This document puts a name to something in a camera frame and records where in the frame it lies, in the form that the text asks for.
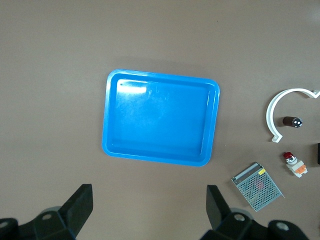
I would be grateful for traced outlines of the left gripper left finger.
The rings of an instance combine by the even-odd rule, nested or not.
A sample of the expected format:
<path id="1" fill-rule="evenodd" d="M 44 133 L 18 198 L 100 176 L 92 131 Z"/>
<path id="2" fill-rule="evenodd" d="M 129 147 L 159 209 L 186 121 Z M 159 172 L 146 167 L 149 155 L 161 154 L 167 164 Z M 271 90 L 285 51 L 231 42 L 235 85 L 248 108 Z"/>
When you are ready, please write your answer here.
<path id="1" fill-rule="evenodd" d="M 82 184 L 61 207 L 23 225 L 15 218 L 0 218 L 0 240 L 77 240 L 92 211 L 93 187 Z"/>

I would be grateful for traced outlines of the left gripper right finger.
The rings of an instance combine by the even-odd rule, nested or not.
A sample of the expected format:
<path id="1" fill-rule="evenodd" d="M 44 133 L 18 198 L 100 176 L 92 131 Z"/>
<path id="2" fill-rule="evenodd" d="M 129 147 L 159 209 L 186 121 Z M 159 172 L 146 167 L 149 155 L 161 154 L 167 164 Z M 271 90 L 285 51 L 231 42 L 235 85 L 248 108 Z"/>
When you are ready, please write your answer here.
<path id="1" fill-rule="evenodd" d="M 206 213 L 211 224 L 201 240 L 310 240 L 295 224 L 272 220 L 263 226 L 239 211 L 232 211 L 216 185 L 206 187 Z"/>

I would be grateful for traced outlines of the small black cylindrical button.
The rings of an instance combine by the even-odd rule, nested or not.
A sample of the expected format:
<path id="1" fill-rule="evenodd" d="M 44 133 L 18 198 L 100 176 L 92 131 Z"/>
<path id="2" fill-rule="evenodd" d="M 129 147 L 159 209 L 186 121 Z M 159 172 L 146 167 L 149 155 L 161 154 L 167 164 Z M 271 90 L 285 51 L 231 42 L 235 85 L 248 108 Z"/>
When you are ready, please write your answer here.
<path id="1" fill-rule="evenodd" d="M 303 121 L 300 117 L 285 116 L 282 120 L 284 126 L 292 128 L 300 128 L 303 125 Z"/>

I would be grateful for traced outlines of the metal mesh power supply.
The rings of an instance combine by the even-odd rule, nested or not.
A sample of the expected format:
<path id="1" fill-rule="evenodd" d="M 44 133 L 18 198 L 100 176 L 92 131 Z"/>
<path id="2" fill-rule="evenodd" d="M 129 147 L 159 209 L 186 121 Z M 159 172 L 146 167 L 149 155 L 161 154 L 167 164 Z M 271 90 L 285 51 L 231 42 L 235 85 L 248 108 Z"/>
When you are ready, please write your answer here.
<path id="1" fill-rule="evenodd" d="M 252 163 L 233 176 L 231 181 L 255 212 L 284 196 L 266 169 L 258 162 Z"/>

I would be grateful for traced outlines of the red indicator lamp orange base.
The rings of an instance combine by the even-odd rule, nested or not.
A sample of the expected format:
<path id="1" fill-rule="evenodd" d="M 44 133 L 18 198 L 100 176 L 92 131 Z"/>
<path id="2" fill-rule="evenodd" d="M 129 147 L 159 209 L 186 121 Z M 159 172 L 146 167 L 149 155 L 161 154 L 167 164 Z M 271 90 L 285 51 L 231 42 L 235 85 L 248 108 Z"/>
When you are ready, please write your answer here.
<path id="1" fill-rule="evenodd" d="M 298 159 L 291 152 L 285 152 L 283 157 L 286 161 L 286 166 L 296 177 L 301 178 L 303 174 L 308 172 L 304 162 Z"/>

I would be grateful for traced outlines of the large white arc clamp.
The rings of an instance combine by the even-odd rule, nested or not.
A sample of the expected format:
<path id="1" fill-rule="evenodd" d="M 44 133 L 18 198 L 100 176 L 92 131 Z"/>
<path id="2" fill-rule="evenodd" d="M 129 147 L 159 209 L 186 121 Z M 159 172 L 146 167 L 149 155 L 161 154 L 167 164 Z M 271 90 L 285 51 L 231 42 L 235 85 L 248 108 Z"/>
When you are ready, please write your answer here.
<path id="1" fill-rule="evenodd" d="M 279 92 L 277 95 L 275 95 L 270 101 L 270 103 L 268 104 L 266 109 L 266 114 L 265 114 L 267 127 L 271 132 L 271 134 L 273 135 L 271 139 L 273 143 L 279 143 L 283 138 L 283 135 L 278 131 L 274 122 L 274 111 L 275 111 L 276 105 L 284 96 L 290 93 L 302 93 L 312 99 L 317 99 L 318 97 L 320 97 L 320 90 L 308 90 L 305 88 L 290 88 L 290 89 L 283 90 Z"/>

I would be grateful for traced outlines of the blue plastic tray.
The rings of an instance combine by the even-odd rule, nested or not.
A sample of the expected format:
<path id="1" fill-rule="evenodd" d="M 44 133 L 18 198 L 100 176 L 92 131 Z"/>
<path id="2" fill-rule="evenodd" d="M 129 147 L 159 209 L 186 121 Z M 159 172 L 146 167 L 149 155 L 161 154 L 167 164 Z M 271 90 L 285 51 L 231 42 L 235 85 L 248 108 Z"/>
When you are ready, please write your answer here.
<path id="1" fill-rule="evenodd" d="M 212 79 L 115 69 L 106 79 L 102 150 L 116 158 L 205 166 L 219 100 Z"/>

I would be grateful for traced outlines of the brown table cover sheet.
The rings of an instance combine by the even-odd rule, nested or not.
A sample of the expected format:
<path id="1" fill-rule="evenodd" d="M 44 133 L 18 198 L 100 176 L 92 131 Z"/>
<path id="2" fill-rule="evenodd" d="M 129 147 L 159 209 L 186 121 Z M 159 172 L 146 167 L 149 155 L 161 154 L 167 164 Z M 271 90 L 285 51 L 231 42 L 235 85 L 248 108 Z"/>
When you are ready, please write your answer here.
<path id="1" fill-rule="evenodd" d="M 115 69 L 215 80 L 220 100 L 203 167 L 114 158 L 102 150 Z M 320 99 L 290 93 L 271 142 L 277 93 L 320 90 L 320 0 L 0 0 L 0 218 L 28 222 L 92 184 L 78 240 L 198 240 L 206 187 L 257 222 L 286 220 L 320 240 Z M 291 152 L 307 173 L 295 176 Z M 231 181 L 261 164 L 283 196 L 256 212 Z"/>

